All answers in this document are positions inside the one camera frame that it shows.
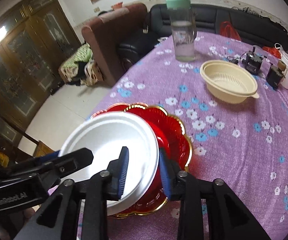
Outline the bare left hand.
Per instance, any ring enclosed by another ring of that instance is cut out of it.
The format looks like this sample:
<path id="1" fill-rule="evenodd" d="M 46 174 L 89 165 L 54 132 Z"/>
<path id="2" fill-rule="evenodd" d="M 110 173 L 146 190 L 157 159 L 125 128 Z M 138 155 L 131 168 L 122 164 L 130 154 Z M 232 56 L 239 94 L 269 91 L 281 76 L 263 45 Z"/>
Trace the bare left hand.
<path id="1" fill-rule="evenodd" d="M 34 214 L 36 213 L 36 209 L 34 207 L 29 207 L 23 211 L 24 221 L 28 221 Z"/>

